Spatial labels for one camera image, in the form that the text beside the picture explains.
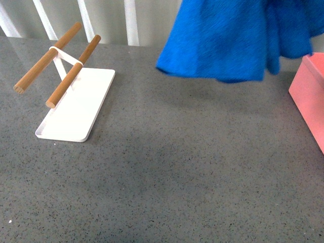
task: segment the pink container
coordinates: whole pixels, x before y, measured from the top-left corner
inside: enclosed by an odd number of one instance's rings
[[[324,152],[324,53],[303,57],[289,93]]]

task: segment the white metal base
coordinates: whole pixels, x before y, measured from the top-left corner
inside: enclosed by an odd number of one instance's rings
[[[42,139],[84,142],[107,95],[115,71],[83,68],[56,108],[51,109],[35,134]]]

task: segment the wooden rod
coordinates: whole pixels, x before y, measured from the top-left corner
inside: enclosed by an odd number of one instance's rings
[[[76,22],[55,44],[54,46],[63,49],[66,44],[76,35],[82,25]],[[40,75],[40,73],[51,63],[58,54],[55,49],[49,49],[42,58],[14,85],[14,90],[22,94],[32,84],[32,82]]]
[[[96,48],[97,44],[99,43],[101,37],[96,35],[92,41],[89,43],[85,51],[79,58],[79,61],[83,64],[87,61],[90,57],[94,49]],[[49,108],[55,108],[57,103],[60,101],[62,96],[65,94],[69,86],[72,84],[76,76],[79,74],[83,66],[80,63],[76,63],[70,70],[70,72],[66,75],[63,81],[59,84],[56,90],[52,93],[49,99],[46,101],[46,105]]]

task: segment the speckled gray surface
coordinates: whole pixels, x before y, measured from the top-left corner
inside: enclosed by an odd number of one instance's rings
[[[54,64],[12,87],[50,45],[0,37],[0,242],[324,242],[324,156],[294,73],[174,78],[157,49],[99,45],[86,67],[116,77],[88,140],[42,140]]]

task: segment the blue cloth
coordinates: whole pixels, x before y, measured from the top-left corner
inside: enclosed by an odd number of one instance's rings
[[[279,72],[280,56],[311,54],[310,37],[323,32],[323,0],[183,0],[156,67],[227,83],[262,80],[265,68]]]

